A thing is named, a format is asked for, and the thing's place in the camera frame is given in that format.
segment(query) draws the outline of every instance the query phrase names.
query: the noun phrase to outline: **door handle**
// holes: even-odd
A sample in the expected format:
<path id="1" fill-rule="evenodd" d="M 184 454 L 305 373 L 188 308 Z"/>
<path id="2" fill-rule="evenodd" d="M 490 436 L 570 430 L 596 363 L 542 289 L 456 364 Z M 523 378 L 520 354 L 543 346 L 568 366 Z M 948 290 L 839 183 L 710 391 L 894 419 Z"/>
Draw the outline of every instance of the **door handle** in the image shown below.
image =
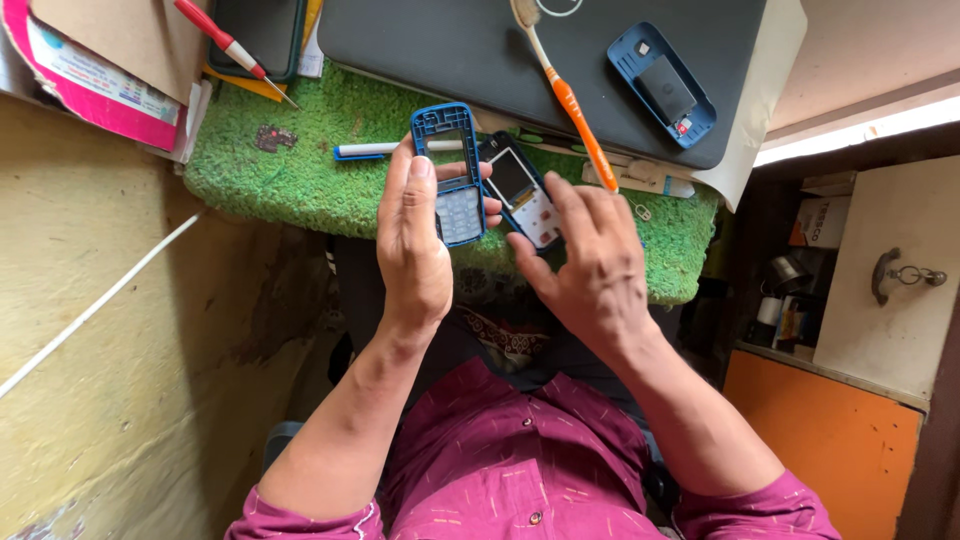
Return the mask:
<path id="1" fill-rule="evenodd" d="M 913 265 L 903 266 L 900 270 L 887 269 L 887 266 L 894 260 L 900 258 L 900 248 L 894 248 L 880 256 L 874 266 L 874 275 L 870 279 L 870 290 L 874 293 L 876 302 L 880 307 L 884 307 L 890 296 L 880 292 L 880 284 L 884 278 L 891 278 L 903 283 L 904 285 L 913 285 L 924 282 L 931 287 L 939 287 L 947 282 L 947 273 L 939 270 L 930 270 L 929 268 L 917 268 Z"/>

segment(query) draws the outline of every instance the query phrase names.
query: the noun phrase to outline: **laptop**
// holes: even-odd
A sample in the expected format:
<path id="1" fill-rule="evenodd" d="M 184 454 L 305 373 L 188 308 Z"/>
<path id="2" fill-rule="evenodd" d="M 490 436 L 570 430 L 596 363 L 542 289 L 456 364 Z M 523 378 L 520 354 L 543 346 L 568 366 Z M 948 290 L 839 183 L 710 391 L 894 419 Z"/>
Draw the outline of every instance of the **laptop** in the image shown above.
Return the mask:
<path id="1" fill-rule="evenodd" d="M 726 151 L 765 5 L 583 0 L 570 16 L 544 14 L 537 33 L 605 149 L 709 169 Z M 689 149 L 669 136 L 607 60 L 607 48 L 640 21 L 660 29 L 716 107 L 716 124 Z M 438 103 L 463 101 L 577 136 L 509 0 L 324 0 L 317 41 L 333 61 L 436 95 Z"/>

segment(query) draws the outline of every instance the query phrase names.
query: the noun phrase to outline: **yellow wall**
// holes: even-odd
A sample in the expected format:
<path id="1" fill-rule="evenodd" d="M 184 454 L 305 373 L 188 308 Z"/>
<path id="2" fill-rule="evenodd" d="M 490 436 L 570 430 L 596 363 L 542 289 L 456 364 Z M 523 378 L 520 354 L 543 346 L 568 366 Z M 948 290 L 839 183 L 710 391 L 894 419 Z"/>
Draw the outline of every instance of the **yellow wall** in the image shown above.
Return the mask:
<path id="1" fill-rule="evenodd" d="M 3 96 L 0 126 L 5 380 L 203 205 L 65 114 Z M 311 346 L 252 331 L 298 240 L 208 213 L 0 400 L 0 538 L 222 537 Z"/>

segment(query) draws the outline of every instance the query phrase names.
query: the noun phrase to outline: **shelf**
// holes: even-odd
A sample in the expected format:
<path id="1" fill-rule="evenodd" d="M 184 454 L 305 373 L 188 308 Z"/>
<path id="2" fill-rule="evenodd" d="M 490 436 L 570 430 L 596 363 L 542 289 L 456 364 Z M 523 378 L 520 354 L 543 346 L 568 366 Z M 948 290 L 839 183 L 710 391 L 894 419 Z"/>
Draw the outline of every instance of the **shelf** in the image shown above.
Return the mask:
<path id="1" fill-rule="evenodd" d="M 839 371 L 834 371 L 827 367 L 819 366 L 812 361 L 797 355 L 791 355 L 789 353 L 771 349 L 769 347 L 760 347 L 759 345 L 747 343 L 746 341 L 742 341 L 740 339 L 737 339 L 735 342 L 733 342 L 733 345 L 741 351 L 753 353 L 754 355 L 762 356 L 768 360 L 774 360 L 775 362 L 780 362 L 791 367 L 802 369 L 821 377 L 826 377 L 838 382 L 843 382 L 844 384 L 849 384 L 855 388 L 877 394 L 878 396 L 883 396 L 884 398 L 889 398 L 902 405 L 906 405 L 923 412 L 929 412 L 930 410 L 930 402 L 927 400 L 922 400 L 916 396 L 891 390 L 890 388 L 880 386 L 879 384 L 870 382 L 868 380 L 858 379 L 857 377 L 851 377 L 849 375 L 840 373 Z"/>

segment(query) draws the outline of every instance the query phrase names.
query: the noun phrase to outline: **cabinet door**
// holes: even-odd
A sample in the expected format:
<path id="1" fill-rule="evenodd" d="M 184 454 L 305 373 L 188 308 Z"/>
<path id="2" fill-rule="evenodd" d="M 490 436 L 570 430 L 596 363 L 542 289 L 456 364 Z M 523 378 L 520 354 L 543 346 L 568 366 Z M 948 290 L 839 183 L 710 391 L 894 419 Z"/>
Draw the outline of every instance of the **cabinet door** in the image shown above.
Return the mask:
<path id="1" fill-rule="evenodd" d="M 723 393 L 820 496 L 846 540 L 894 537 L 921 413 L 742 351 L 731 355 Z"/>
<path id="2" fill-rule="evenodd" d="M 893 266 L 947 272 L 930 287 L 870 280 L 880 255 Z M 860 173 L 813 363 L 929 400 L 960 282 L 960 157 Z"/>

